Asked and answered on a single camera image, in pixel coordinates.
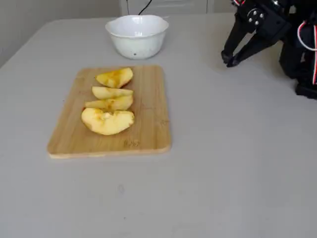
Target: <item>apple wedge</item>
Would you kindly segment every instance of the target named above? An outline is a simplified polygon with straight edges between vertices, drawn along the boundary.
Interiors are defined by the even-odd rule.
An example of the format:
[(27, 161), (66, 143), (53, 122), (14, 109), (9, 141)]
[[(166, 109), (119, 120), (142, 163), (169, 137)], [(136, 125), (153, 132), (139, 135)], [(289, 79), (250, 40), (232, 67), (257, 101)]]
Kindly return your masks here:
[(86, 108), (99, 108), (105, 111), (127, 110), (133, 103), (133, 96), (123, 96), (106, 100), (86, 102)]
[(123, 85), (130, 82), (133, 77), (132, 69), (122, 68), (116, 71), (100, 74), (96, 80), (109, 88), (121, 88)]
[(92, 92), (94, 96), (100, 100), (130, 96), (133, 94), (132, 90), (106, 87), (92, 87)]
[(86, 108), (81, 119), (89, 130), (101, 135), (114, 135), (134, 123), (134, 114), (128, 111), (104, 113), (101, 109)]

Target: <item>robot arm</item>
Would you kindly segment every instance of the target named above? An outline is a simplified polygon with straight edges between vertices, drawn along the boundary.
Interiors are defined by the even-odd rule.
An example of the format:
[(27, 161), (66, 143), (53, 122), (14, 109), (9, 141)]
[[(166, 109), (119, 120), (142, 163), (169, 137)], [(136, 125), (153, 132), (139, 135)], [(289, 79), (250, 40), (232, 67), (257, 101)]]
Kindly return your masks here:
[[(273, 46), (284, 43), (280, 64), (287, 76), (296, 78), (296, 93), (317, 99), (317, 1), (233, 0), (235, 23), (221, 52), (227, 67)], [(234, 55), (248, 33), (251, 40)]]
[[(221, 52), (228, 67), (273, 46), (291, 29), (287, 15), (291, 3), (280, 5), (274, 0), (245, 0), (238, 4), (235, 23), (229, 38)], [(251, 40), (238, 52), (233, 52), (248, 33), (256, 32)]]

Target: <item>ceramic bowl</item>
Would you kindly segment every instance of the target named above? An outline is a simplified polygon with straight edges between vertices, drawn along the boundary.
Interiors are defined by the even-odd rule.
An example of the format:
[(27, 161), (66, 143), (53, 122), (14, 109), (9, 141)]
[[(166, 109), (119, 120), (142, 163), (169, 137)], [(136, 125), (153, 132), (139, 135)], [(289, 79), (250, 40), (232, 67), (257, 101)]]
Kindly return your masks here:
[(106, 24), (117, 51), (129, 59), (141, 60), (157, 54), (168, 23), (154, 15), (128, 15)]

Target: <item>white cable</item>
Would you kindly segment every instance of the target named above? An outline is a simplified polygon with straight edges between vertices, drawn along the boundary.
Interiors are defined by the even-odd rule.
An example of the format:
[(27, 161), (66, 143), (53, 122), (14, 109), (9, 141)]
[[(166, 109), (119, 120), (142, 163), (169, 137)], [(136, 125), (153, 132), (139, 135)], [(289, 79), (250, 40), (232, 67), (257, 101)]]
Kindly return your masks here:
[(305, 43), (304, 43), (304, 41), (302, 40), (302, 38), (301, 38), (301, 30), (302, 30), (302, 28), (304, 27), (306, 25), (306, 22), (304, 21), (299, 27), (298, 27), (298, 29), (297, 29), (297, 38), (298, 38), (298, 40), (299, 40), (299, 42), (307, 49), (307, 50), (309, 50), (309, 51), (317, 51), (317, 47), (314, 49), (314, 48), (311, 48), (311, 47), (309, 47), (309, 46), (307, 46)]

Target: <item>bamboo cutting board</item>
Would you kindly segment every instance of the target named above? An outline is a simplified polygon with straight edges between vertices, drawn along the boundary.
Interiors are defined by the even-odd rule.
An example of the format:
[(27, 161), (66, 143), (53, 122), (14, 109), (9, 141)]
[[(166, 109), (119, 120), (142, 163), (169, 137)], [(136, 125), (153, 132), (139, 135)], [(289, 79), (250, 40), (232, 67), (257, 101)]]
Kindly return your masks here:
[(94, 77), (119, 67), (85, 68), (74, 81), (64, 108), (48, 143), (52, 158), (160, 153), (170, 148), (169, 119), (164, 92), (163, 70), (159, 66), (134, 66), (133, 78), (123, 88), (134, 91), (129, 109), (135, 123), (117, 135), (99, 135), (81, 121), (84, 102), (97, 100), (92, 86)]

